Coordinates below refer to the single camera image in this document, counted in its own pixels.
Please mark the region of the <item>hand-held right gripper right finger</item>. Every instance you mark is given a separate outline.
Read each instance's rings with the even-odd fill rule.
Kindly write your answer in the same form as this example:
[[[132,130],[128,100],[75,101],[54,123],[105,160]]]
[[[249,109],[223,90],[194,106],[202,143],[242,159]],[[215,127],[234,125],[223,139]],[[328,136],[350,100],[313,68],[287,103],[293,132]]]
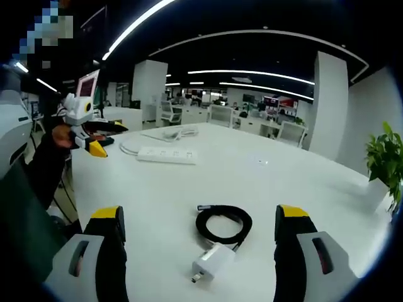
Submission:
[[[340,301],[358,282],[348,253],[303,209],[279,204],[274,238],[274,301]]]

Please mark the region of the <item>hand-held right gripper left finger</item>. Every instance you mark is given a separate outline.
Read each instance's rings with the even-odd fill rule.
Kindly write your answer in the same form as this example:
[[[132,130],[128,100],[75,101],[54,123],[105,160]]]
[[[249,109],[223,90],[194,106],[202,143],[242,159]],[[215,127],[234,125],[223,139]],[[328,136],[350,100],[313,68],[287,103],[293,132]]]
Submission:
[[[98,209],[54,256],[44,285],[57,301],[128,301],[122,206]]]

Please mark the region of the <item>person's left hand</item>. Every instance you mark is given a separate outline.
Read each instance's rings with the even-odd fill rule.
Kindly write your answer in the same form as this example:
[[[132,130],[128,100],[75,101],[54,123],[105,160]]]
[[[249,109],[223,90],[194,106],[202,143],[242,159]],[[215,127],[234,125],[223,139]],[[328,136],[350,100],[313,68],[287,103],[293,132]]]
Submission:
[[[57,125],[52,130],[52,138],[56,146],[60,148],[72,148],[73,141],[70,137],[71,128],[69,125]]]

